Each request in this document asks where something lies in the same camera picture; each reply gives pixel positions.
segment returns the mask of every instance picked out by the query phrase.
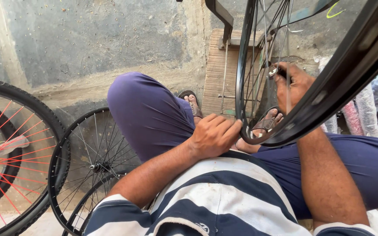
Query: sandal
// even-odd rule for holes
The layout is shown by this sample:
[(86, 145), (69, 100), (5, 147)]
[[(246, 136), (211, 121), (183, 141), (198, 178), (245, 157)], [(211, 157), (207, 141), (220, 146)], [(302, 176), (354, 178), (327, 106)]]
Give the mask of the sandal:
[[(189, 97), (189, 95), (195, 96), (196, 103), (199, 104), (198, 103), (198, 98), (196, 97), (195, 93), (192, 90), (185, 90), (185, 91), (181, 92), (179, 94), (179, 96), (177, 96), (177, 97), (181, 98), (181, 99), (184, 99), (185, 96)], [(201, 109), (199, 109), (199, 107), (195, 106), (195, 104), (193, 104), (191, 102), (189, 102), (189, 105), (190, 105), (190, 108), (192, 109), (192, 115), (193, 115), (193, 117), (199, 117), (199, 118), (202, 119), (203, 115), (202, 115)]]
[[(271, 119), (265, 119), (266, 115), (269, 113), (270, 110), (272, 109), (277, 109), (277, 112), (276, 114), (271, 118)], [(278, 114), (282, 114), (281, 110), (279, 109), (278, 106), (273, 106), (271, 108), (269, 108), (266, 112), (265, 112), (265, 115), (263, 115), (261, 118), (260, 118), (260, 121), (258, 123), (256, 123), (256, 125), (252, 128), (252, 131), (255, 130), (255, 129), (263, 129), (267, 132), (271, 131), (273, 127), (275, 127), (275, 118), (278, 116)]]

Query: floor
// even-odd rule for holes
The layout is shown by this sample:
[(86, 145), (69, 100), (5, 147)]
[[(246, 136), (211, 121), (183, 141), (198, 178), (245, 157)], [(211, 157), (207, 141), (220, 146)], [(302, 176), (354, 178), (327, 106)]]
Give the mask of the floor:
[[(220, 1), (236, 30), (246, 1)], [(297, 0), (293, 10), (311, 2)], [(331, 12), (344, 10), (336, 17), (328, 19), (325, 11), (290, 25), (283, 57), (316, 75), (313, 58), (333, 54), (363, 2), (343, 0)], [(65, 126), (106, 106), (113, 79), (130, 71), (150, 75), (175, 94), (191, 89), (202, 98), (214, 28), (223, 24), (203, 0), (0, 0), (0, 80), (41, 99)], [(27, 234), (42, 225), (48, 235), (59, 235), (54, 220), (47, 212)]]

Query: navy pants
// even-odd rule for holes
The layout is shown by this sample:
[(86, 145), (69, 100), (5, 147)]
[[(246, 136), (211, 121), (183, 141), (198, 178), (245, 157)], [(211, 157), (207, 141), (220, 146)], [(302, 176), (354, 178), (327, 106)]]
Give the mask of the navy pants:
[[(139, 72), (120, 75), (108, 92), (110, 112), (140, 160), (145, 162), (181, 144), (195, 129), (189, 104), (155, 79)], [(358, 186), (368, 210), (378, 208), (378, 138), (327, 134)], [(311, 218), (301, 191), (296, 144), (260, 147), (252, 156), (276, 175), (297, 219)]]

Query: wooden board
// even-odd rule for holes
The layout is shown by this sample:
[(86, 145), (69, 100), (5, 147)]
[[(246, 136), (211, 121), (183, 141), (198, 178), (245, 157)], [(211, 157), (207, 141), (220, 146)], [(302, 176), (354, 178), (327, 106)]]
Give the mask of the wooden board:
[[(233, 37), (240, 37), (242, 32), (240, 30), (233, 30), (231, 34)], [(259, 37), (262, 35), (261, 32), (256, 32), (256, 39), (258, 40)], [(223, 110), (221, 110), (221, 103), (222, 98), (218, 97), (219, 94), (223, 94), (223, 86), (224, 86), (224, 95), (226, 96), (235, 96), (235, 88), (236, 88), (236, 70), (237, 70), (237, 62), (239, 57), (239, 47), (230, 46), (228, 47), (228, 56), (227, 56), (227, 70), (226, 70), (226, 79), (225, 84), (223, 83), (224, 80), (224, 68), (225, 68), (225, 61), (226, 61), (226, 50), (222, 50), (218, 48), (219, 40), (223, 36), (223, 29), (213, 29), (211, 33), (211, 40), (210, 40), (210, 48), (208, 53), (208, 62), (207, 62), (207, 74), (205, 78), (205, 86), (204, 86), (204, 96), (202, 98), (202, 113), (205, 115), (209, 115), (211, 113), (215, 114), (228, 114), (224, 115), (228, 118), (234, 118), (234, 99), (231, 98), (224, 98), (223, 100)], [(251, 66), (251, 55), (252, 50), (249, 49), (248, 51), (248, 61), (246, 63), (246, 72), (245, 78), (249, 73), (249, 69)], [(253, 85), (254, 79), (257, 77), (259, 67), (259, 57), (255, 60), (254, 65), (254, 72), (253, 76), (250, 79), (249, 84), (249, 91), (251, 91), (251, 87)], [(257, 98), (260, 99), (262, 96), (263, 85), (265, 83), (260, 84), (259, 92)], [(245, 91), (245, 98), (247, 97), (247, 83), (244, 85)], [(250, 93), (249, 99), (256, 98), (253, 97), (253, 94)], [(252, 101), (248, 101), (246, 105), (246, 111), (249, 112), (252, 110)]]

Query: yellow cable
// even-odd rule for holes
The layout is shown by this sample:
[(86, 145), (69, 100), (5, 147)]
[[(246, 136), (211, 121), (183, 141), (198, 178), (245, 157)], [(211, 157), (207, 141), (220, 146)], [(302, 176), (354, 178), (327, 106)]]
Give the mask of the yellow cable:
[(345, 9), (343, 9), (342, 11), (340, 11), (340, 12), (338, 12), (338, 13), (336, 13), (335, 15), (329, 15), (329, 13), (331, 12), (331, 10), (332, 10), (332, 8), (336, 5), (336, 4), (338, 4), (339, 2), (336, 2), (335, 4), (333, 4), (333, 6), (329, 9), (329, 11), (328, 11), (328, 13), (326, 14), (326, 18), (332, 18), (332, 17), (334, 17), (334, 16), (337, 16), (337, 15), (339, 15), (339, 14), (341, 14), (342, 12), (344, 12), (344, 11), (346, 11)]

